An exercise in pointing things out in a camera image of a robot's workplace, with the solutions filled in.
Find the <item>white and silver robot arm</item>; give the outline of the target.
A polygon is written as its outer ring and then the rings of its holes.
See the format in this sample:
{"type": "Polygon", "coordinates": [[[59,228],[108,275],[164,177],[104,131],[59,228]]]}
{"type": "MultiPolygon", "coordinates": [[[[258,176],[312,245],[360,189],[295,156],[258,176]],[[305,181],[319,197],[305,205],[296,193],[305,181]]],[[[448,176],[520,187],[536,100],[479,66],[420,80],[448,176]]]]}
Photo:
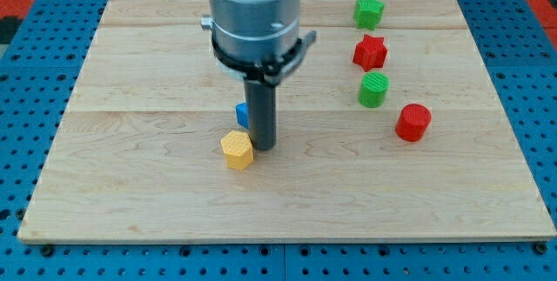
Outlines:
{"type": "Polygon", "coordinates": [[[216,53],[255,64],[284,55],[299,35],[300,0],[209,0],[201,26],[211,32],[216,53]]]}

